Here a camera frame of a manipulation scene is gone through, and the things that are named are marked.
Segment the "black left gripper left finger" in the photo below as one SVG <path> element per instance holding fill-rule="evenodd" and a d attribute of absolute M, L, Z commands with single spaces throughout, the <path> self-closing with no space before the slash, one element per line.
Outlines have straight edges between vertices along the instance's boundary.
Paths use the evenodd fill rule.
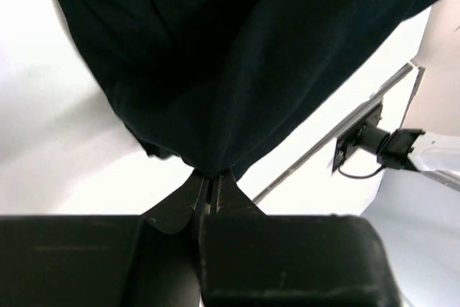
<path fill-rule="evenodd" d="M 198 306 L 196 219 L 209 182 L 193 173 L 140 215 L 1 218 L 3 306 Z"/>

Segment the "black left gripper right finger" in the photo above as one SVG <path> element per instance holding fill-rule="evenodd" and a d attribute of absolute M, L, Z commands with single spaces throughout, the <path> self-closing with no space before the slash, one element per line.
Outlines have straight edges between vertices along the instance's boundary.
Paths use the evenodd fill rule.
<path fill-rule="evenodd" d="M 199 232 L 206 306 L 399 306 L 374 227 L 358 216 L 268 216 L 230 172 Z"/>

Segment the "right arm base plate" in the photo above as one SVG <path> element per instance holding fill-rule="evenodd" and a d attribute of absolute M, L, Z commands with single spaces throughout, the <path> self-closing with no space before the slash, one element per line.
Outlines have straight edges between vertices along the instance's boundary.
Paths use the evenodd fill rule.
<path fill-rule="evenodd" d="M 350 175 L 341 170 L 341 167 L 357 150 L 364 150 L 369 154 L 378 156 L 383 148 L 384 143 L 390 137 L 390 133 L 378 127 L 382 119 L 383 102 L 380 101 L 370 110 L 365 111 L 363 115 L 343 133 L 337 137 L 334 150 L 334 157 L 331 161 L 331 173 L 340 175 L 354 180 L 366 180 L 373 178 L 385 169 L 380 165 L 373 173 L 369 175 Z"/>

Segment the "black t-shirt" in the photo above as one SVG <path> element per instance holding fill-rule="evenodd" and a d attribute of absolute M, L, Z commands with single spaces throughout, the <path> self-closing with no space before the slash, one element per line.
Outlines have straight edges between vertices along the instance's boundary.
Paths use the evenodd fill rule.
<path fill-rule="evenodd" d="M 209 178 L 242 177 L 436 1 L 57 0 L 120 120 Z"/>

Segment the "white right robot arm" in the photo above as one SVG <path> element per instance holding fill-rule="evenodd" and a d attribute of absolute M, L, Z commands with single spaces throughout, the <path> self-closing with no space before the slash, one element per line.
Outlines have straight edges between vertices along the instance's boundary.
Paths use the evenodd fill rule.
<path fill-rule="evenodd" d="M 390 133 L 366 125 L 354 146 L 374 155 L 384 168 L 418 172 L 455 191 L 459 190 L 459 138 L 422 129 Z"/>

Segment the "aluminium table edge rail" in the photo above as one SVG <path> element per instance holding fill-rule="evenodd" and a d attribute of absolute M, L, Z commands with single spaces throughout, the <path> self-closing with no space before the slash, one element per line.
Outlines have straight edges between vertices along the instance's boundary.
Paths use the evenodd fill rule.
<path fill-rule="evenodd" d="M 258 205 L 266 198 L 276 187 L 287 180 L 293 173 L 299 170 L 312 156 L 325 147 L 332 139 L 336 139 L 355 125 L 367 112 L 371 111 L 377 104 L 380 104 L 384 95 L 395 87 L 402 79 L 412 71 L 424 71 L 425 68 L 415 65 L 413 62 L 404 64 L 394 75 L 385 81 L 366 101 L 358 105 L 351 113 L 344 117 L 335 127 L 327 132 L 317 143 L 314 144 L 307 152 L 299 157 L 291 166 L 276 177 L 266 188 L 259 192 L 252 202 Z"/>

